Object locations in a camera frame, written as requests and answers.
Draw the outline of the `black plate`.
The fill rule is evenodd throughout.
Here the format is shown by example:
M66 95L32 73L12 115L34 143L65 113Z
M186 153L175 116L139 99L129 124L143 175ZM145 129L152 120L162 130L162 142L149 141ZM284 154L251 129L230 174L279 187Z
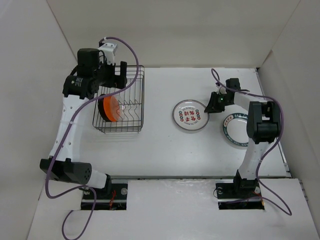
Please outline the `black plate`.
M104 102L103 98L98 100L97 102L98 112L104 121L110 122L109 118L106 115L103 102Z

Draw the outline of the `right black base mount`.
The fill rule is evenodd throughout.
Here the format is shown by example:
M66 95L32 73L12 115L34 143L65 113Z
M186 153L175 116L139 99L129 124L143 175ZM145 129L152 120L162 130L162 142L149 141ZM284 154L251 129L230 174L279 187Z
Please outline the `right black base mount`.
M233 182L218 181L213 191L219 210L264 210L259 184L236 189Z

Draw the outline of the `white plate green rim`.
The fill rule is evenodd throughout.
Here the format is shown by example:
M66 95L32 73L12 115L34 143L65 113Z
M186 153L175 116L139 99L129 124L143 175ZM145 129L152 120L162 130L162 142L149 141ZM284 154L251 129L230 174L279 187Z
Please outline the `white plate green rim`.
M231 113L223 120L222 132L232 147L240 149L248 147L247 121L248 115L240 112Z

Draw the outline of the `orange plate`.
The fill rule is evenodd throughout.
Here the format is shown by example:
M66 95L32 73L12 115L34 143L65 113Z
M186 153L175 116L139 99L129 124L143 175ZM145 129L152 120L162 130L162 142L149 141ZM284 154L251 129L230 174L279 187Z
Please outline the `orange plate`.
M119 119L120 106L115 96L108 96L102 100L103 110L110 122L117 122Z

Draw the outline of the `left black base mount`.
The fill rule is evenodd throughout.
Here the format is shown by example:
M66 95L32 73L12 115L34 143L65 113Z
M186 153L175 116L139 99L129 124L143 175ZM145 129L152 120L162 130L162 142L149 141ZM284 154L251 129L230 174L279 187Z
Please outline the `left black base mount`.
M95 188L97 211L124 211L127 209L128 183L112 183L110 190ZM94 204L94 194L89 189L83 189L80 203L81 210L91 210Z

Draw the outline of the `white plate red characters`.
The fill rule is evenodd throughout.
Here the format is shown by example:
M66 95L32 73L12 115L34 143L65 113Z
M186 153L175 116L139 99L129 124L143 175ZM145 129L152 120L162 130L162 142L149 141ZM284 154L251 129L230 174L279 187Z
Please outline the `white plate red characters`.
M186 131L199 131L209 122L205 105L197 100L187 99L175 105L172 111L174 123Z

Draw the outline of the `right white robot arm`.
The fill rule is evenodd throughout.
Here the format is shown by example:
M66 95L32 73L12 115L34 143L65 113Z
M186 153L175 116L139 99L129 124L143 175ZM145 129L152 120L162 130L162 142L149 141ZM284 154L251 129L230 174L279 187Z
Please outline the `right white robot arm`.
M232 182L216 184L217 197L221 200L254 198L253 192L262 186L259 179L262 161L276 147L283 134L283 110L274 98L241 89L238 78L229 78L225 83L217 80L216 85L218 91L211 93L204 111L213 114L222 113L231 105L242 107L247 111L248 136L242 164Z

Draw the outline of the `clear glass plate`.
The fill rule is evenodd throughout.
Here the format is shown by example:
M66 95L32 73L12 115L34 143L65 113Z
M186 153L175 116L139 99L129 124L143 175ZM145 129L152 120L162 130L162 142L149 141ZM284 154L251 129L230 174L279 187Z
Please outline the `clear glass plate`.
M125 103L120 95L113 95L110 97L110 112L115 122L123 121Z

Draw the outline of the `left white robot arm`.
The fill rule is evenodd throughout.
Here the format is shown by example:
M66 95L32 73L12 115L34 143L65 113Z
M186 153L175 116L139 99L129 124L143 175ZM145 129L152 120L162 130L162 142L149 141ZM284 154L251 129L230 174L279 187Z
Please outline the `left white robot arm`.
M127 63L122 61L120 73L116 74L116 50L114 43L78 50L77 65L63 84L63 109L54 146L39 165L46 173L46 182L54 180L93 188L102 199L111 195L111 177L93 169L89 162L82 162L80 146L88 116L86 106L95 102L99 88L126 88Z

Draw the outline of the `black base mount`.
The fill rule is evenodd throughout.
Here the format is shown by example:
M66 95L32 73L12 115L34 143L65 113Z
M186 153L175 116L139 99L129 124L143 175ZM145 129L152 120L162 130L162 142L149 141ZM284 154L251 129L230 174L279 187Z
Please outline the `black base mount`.
M259 184L236 189L233 182L218 181L213 191L219 210L264 210Z
M128 183L112 183L110 190L95 188L97 211L124 211L127 209ZM81 210L91 210L94 204L94 194L89 189L83 189L80 203Z

